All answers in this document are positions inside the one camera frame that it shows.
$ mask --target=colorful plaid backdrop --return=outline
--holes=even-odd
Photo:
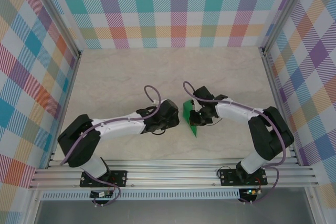
[[[273,17],[273,20],[272,20],[270,26],[268,27],[268,30],[266,32],[266,35],[265,35],[265,37],[264,37],[261,45],[258,45],[258,46],[261,46],[261,47],[265,46],[265,44],[266,44],[266,42],[267,42],[267,40],[268,40],[271,32],[273,31],[274,25],[278,22],[278,20],[280,18],[280,15],[281,15],[281,13],[282,13],[282,11],[283,11],[283,9],[284,9],[287,1],[288,0],[282,0],[281,1],[281,4],[279,5],[279,7],[278,7],[278,9],[277,9],[277,11],[276,11],[276,13],[275,13],[275,15]]]
[[[17,223],[49,150],[75,57],[40,0],[0,0],[0,223]]]
[[[275,0],[65,2],[89,48],[133,48],[256,45]]]
[[[299,0],[269,59],[300,155],[335,221],[336,0]]]

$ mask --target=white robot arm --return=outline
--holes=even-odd
[[[58,138],[63,153],[68,155],[70,152],[71,154],[67,159],[69,166],[80,167],[92,177],[99,178],[101,181],[110,181],[112,175],[108,166],[102,158],[94,154],[97,145],[119,136],[153,133],[156,130],[165,131],[179,124],[178,108],[171,100],[163,100],[158,112],[149,117],[155,109],[157,107],[154,105],[114,119],[90,119],[87,114],[78,116]],[[97,125],[97,127],[90,130],[75,145],[83,132],[91,129],[93,125]]]
[[[267,116],[277,128],[287,148],[294,142],[294,136],[283,120],[279,111],[270,106],[267,109],[247,109],[248,107],[234,102],[225,95],[214,97],[205,86],[194,91],[192,103],[195,110],[190,111],[190,125],[206,125],[212,123],[212,118],[227,118],[250,128],[254,150],[236,165],[236,175],[242,183],[254,176],[253,174],[282,152],[280,139],[271,125],[265,120]],[[224,102],[204,102],[215,100]]]

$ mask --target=beige surface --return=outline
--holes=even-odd
[[[198,136],[182,118],[182,104],[190,99],[184,80],[195,88],[206,85],[246,105],[274,105],[257,47],[159,48],[85,50],[72,91],[63,129],[78,115],[113,118],[146,108],[151,103],[143,86],[158,88],[163,99],[180,109],[179,126],[161,136],[150,133],[100,143],[96,153],[105,159],[240,158],[253,150],[247,125],[222,120],[198,127]],[[62,159],[58,148],[55,159]]]

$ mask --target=black mounting plate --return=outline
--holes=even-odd
[[[267,177],[264,169],[256,170],[250,178],[245,180],[245,183],[242,183],[236,175],[236,169],[220,169],[218,175],[221,178],[221,186],[259,186],[259,181],[256,178],[260,180],[262,186],[267,185]]]
[[[126,181],[127,181],[126,170],[112,170],[111,176],[106,182],[115,184],[119,187],[125,187]],[[109,186],[91,179],[85,172],[82,172],[79,187],[109,187]]]

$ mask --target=perforated metal strip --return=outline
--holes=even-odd
[[[118,200],[162,199],[238,199],[238,189],[177,189],[177,190],[127,190],[121,191]],[[92,200],[89,190],[47,190],[41,200]]]

